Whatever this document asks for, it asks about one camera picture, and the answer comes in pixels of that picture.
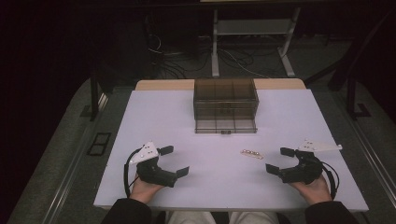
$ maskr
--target gray floor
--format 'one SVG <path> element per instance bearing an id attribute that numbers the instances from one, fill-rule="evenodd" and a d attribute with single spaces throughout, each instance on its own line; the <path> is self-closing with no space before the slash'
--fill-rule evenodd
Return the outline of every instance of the gray floor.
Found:
<path id="1" fill-rule="evenodd" d="M 293 40 L 288 56 L 297 78 L 305 79 L 340 59 L 349 47 L 349 42 L 331 42 L 324 45 L 323 37 L 301 38 Z M 241 51 L 235 51 L 230 45 L 224 47 L 220 62 L 221 77 L 282 77 L 286 78 L 282 64 L 276 55 L 276 38 L 265 37 L 256 49 L 245 52 L 254 54 L 254 61 Z M 210 77 L 208 47 L 203 47 L 200 60 L 188 60 L 185 57 L 169 55 L 168 65 L 178 64 L 178 70 L 168 67 L 173 73 L 162 72 L 158 78 L 176 78 L 175 74 L 187 78 Z M 243 59 L 240 63 L 251 63 L 246 70 L 232 63 L 229 54 Z M 353 174 L 369 211 L 356 213 L 360 223 L 394 223 L 396 210 L 389 199 L 378 173 L 367 160 L 367 142 L 386 167 L 389 176 L 396 178 L 396 125 L 388 118 L 381 107 L 373 100 L 363 86 L 358 86 L 357 103 L 366 105 L 371 113 L 370 118 L 359 118 L 352 121 L 345 112 L 345 89 L 339 92 L 327 90 L 326 84 L 331 74 L 321 78 L 307 88 L 311 89 L 326 119 L 332 135 L 338 144 L 343 145 L 342 154 Z M 95 121 L 81 116 L 86 105 L 90 104 L 90 86 L 87 80 L 76 92 L 56 133 L 42 157 L 27 188 L 21 196 L 9 223 L 100 223 L 106 211 L 94 207 L 93 200 L 106 167 L 112 144 L 117 135 L 123 110 L 133 87 L 117 87 L 108 95 L 106 106 Z M 366 145 L 357 135 L 357 127 L 366 136 Z M 104 156 L 86 155 L 97 133 L 111 133 L 110 142 Z M 286 213 L 291 223 L 304 223 L 304 213 Z"/>

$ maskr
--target table surface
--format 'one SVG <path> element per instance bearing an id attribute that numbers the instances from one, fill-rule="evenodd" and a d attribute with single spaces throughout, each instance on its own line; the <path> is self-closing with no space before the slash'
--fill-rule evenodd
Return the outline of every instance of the table surface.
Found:
<path id="1" fill-rule="evenodd" d="M 149 91 L 160 85 L 159 91 Z M 297 165 L 285 158 L 281 147 L 297 148 L 305 138 L 335 144 L 310 90 L 299 79 L 255 79 L 259 86 L 257 133 L 201 134 L 194 132 L 193 80 L 141 81 L 133 91 L 113 146 L 94 205 L 109 208 L 125 197 L 123 164 L 129 154 L 153 141 L 156 147 L 172 145 L 175 151 L 160 157 L 159 166 L 175 172 L 190 166 L 174 188 L 157 193 L 149 206 L 161 210 L 280 211 L 303 209 L 306 203 L 298 192 L 274 175 L 265 172 L 265 163 L 280 168 Z M 241 155 L 250 149 L 263 160 Z M 340 175 L 336 200 L 352 211 L 366 211 L 356 183 L 338 150 L 316 153 Z M 135 166 L 130 167 L 132 181 Z"/>

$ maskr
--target hand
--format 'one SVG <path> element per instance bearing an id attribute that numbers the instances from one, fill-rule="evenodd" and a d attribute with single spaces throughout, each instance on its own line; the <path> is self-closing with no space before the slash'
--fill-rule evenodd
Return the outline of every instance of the hand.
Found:
<path id="1" fill-rule="evenodd" d="M 332 201 L 332 196 L 323 175 L 308 185 L 304 182 L 290 183 L 290 185 L 300 192 L 309 205 Z"/>
<path id="2" fill-rule="evenodd" d="M 163 186 L 161 185 L 149 184 L 137 178 L 129 198 L 135 199 L 141 203 L 148 203 L 151 201 L 152 197 L 154 197 L 154 194 L 162 188 Z"/>

